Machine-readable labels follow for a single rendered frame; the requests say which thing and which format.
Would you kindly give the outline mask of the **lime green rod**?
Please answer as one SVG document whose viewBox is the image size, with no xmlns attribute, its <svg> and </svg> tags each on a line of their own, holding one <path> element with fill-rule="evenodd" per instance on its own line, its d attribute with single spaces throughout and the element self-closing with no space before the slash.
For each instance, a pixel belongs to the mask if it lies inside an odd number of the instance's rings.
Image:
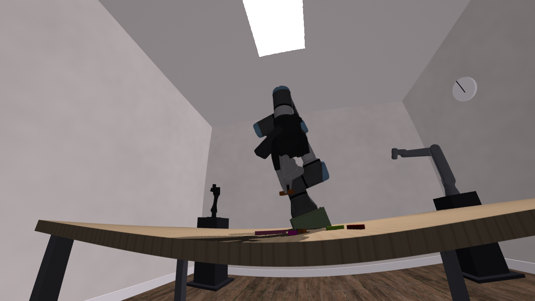
<svg viewBox="0 0 535 301">
<path fill-rule="evenodd" d="M 339 230 L 339 229 L 344 229 L 344 225 L 326 227 L 326 230 Z"/>
</svg>

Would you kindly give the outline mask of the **pink rod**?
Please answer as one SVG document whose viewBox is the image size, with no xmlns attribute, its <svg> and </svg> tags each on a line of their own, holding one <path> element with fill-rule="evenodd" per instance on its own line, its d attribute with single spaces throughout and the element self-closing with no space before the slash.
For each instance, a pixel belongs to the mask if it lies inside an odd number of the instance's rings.
<svg viewBox="0 0 535 301">
<path fill-rule="evenodd" d="M 255 235 L 286 234 L 286 230 L 255 231 Z"/>
</svg>

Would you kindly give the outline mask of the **red rod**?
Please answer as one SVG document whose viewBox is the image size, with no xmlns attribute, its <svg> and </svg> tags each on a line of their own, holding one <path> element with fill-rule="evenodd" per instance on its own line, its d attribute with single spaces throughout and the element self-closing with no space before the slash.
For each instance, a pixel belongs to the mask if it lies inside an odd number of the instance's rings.
<svg viewBox="0 0 535 301">
<path fill-rule="evenodd" d="M 347 225 L 346 229 L 365 229 L 364 224 L 354 224 L 354 225 Z"/>
</svg>

